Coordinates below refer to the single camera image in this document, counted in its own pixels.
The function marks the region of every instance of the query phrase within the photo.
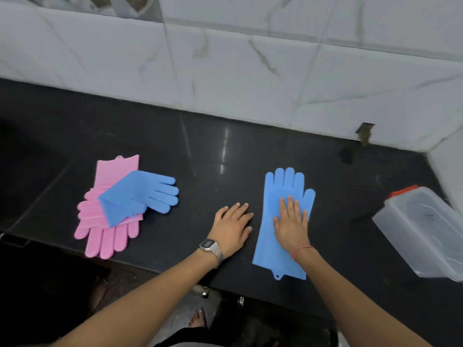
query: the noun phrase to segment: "watch face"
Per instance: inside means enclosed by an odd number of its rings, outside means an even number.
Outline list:
[[[214,242],[215,242],[214,240],[206,239],[203,242],[201,242],[200,246],[204,248],[209,248],[212,245],[214,245]]]

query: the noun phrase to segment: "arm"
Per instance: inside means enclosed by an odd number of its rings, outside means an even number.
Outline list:
[[[220,209],[208,239],[217,241],[224,258],[238,251],[251,232],[246,227],[253,214],[247,204]],[[217,266],[212,252],[196,250],[165,273],[139,286],[56,342],[54,347],[145,347],[159,331],[177,303],[211,269]]]
[[[307,224],[307,212],[301,219],[297,201],[289,196],[286,208],[280,200],[275,236],[307,273],[351,347],[431,347],[334,270],[313,247],[298,249],[309,244]]]

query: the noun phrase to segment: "plastic container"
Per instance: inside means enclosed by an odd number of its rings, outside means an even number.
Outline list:
[[[373,221],[418,276],[463,281],[463,217],[433,191],[394,196]]]

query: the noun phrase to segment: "bracelet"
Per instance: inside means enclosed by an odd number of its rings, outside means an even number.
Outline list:
[[[291,255],[291,258],[294,260],[294,258],[296,257],[298,251],[302,248],[307,248],[307,247],[311,247],[311,248],[314,248],[312,245],[309,245],[308,243],[303,243],[301,245],[297,245],[296,247],[293,248],[293,250],[291,251],[290,255]]]

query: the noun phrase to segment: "folded blue glove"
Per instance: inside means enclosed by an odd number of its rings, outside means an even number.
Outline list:
[[[304,174],[295,175],[293,168],[287,168],[286,171],[278,168],[275,177],[273,173],[265,175],[262,223],[252,264],[270,269],[276,280],[280,280],[283,275],[305,280],[304,270],[292,260],[275,237],[273,217],[280,218],[280,198],[284,197],[287,204],[288,195],[291,195],[294,201],[299,201],[301,212],[307,210],[310,215],[315,191],[309,189],[304,193]]]
[[[149,207],[167,213],[178,203],[175,178],[135,170],[114,184],[98,199],[109,226],[113,227],[128,216],[144,213]]]

